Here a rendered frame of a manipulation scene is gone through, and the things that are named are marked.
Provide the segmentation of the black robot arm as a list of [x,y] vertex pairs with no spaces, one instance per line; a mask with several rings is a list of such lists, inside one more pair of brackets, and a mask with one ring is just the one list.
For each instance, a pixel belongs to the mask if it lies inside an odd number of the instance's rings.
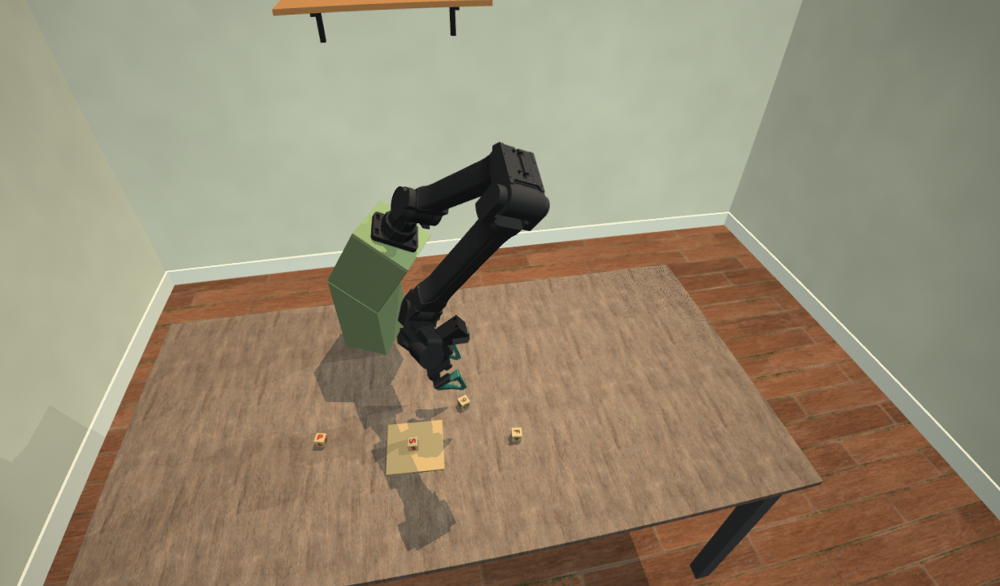
[[450,357],[448,345],[469,342],[469,327],[457,315],[434,327],[452,294],[497,248],[519,231],[531,231],[547,216],[549,199],[544,192],[534,153],[499,142],[483,160],[441,181],[416,189],[399,186],[393,192],[391,210],[374,212],[373,241],[415,252],[417,223],[429,230],[450,208],[480,197],[476,203],[480,221],[400,303],[398,322],[404,327],[398,344],[406,346],[424,370],[435,370]]

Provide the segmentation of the light orange mat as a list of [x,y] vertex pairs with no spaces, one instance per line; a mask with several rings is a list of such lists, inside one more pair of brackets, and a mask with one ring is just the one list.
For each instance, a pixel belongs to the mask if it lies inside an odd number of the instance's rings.
[[[407,438],[417,436],[419,450],[407,448]],[[386,475],[445,470],[443,420],[388,424]]]

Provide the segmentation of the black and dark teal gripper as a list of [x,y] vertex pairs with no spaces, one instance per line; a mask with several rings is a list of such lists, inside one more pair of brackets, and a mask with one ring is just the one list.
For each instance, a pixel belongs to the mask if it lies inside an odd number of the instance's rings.
[[[453,360],[459,360],[461,357],[459,350],[457,349],[457,345],[448,346],[448,352],[450,352],[450,357]],[[455,355],[452,355],[452,352],[455,352]],[[462,378],[459,370],[455,370],[452,371],[450,374],[447,373],[444,376],[440,376],[440,372],[443,372],[443,370],[447,371],[452,368],[450,357],[447,360],[445,360],[445,362],[438,365],[435,368],[435,370],[426,370],[426,376],[428,376],[429,380],[433,382],[434,388],[438,391],[450,390],[450,389],[464,390],[467,388],[466,383],[464,383],[464,379]],[[452,383],[450,383],[455,381],[461,383],[461,386],[452,385]]]

